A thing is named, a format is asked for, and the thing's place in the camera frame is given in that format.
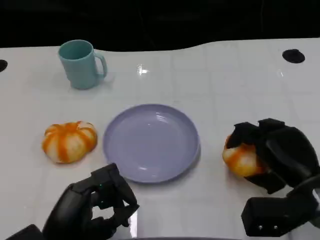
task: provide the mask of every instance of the toy food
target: toy food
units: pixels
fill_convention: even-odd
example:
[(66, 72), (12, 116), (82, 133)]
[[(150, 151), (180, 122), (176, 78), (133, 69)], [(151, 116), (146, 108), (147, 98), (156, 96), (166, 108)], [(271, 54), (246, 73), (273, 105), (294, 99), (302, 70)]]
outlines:
[(225, 141), (222, 158), (229, 169), (240, 177), (249, 177), (266, 172), (264, 166), (256, 155), (256, 147), (254, 145), (241, 145), (233, 148), (227, 148)]
[(44, 132), (42, 149), (55, 163), (70, 164), (82, 159), (97, 145), (97, 132), (89, 122), (52, 124)]

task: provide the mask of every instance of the white table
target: white table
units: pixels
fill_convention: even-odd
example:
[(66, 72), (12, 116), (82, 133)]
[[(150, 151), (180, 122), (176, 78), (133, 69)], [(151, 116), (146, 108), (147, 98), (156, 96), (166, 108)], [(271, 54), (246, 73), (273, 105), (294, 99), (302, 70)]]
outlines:
[[(284, 50), (293, 48), (305, 54), (305, 62), (292, 64), (282, 58)], [(70, 88), (57, 50), (0, 49), (0, 59), (8, 62), (0, 73), (0, 239), (31, 223), (42, 228), (65, 187), (106, 164), (104, 130), (133, 105), (159, 103), (180, 109), (194, 121), (202, 145), (198, 165), (176, 181), (130, 183), (141, 205), (138, 237), (251, 239), (240, 215), (248, 198), (266, 193), (234, 177), (222, 161), (225, 138), (236, 123), (269, 117), (285, 121), (304, 131), (320, 153), (319, 39), (224, 41), (175, 51), (101, 51), (113, 83), (84, 91)], [(51, 163), (41, 149), (44, 130), (78, 120), (94, 124), (98, 146), (79, 163)], [(314, 240), (319, 235), (320, 230), (308, 223), (280, 239)], [(115, 236), (127, 237), (128, 229), (119, 229)]]

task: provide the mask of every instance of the mug handle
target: mug handle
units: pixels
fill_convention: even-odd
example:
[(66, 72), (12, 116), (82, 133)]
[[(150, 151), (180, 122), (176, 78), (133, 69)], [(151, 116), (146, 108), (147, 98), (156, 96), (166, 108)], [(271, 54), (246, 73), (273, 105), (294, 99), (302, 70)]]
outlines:
[(98, 72), (98, 75), (99, 75), (100, 77), (102, 77), (102, 78), (105, 78), (105, 77), (107, 76), (107, 63), (106, 63), (106, 59), (105, 59), (105, 57), (104, 57), (102, 54), (97, 53), (97, 52), (94, 53), (94, 56), (95, 56), (96, 58), (100, 59), (101, 64), (102, 64), (102, 70), (103, 70), (103, 72)]

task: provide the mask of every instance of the mug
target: mug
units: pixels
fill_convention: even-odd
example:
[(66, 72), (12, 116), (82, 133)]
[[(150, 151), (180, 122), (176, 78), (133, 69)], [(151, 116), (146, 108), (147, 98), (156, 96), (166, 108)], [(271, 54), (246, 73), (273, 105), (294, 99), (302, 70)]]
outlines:
[[(71, 40), (62, 44), (58, 51), (66, 77), (75, 89), (90, 89), (107, 75), (107, 63), (92, 44), (85, 40)], [(100, 59), (103, 72), (99, 72), (95, 57)]]

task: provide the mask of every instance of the purple plate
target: purple plate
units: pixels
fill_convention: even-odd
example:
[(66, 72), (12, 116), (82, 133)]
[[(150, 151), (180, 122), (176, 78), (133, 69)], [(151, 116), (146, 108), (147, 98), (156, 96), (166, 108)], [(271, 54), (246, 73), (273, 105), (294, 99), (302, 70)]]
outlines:
[(103, 150), (123, 177), (159, 183), (183, 173), (197, 159), (200, 140), (184, 113), (170, 106), (145, 104), (125, 110), (109, 124)]

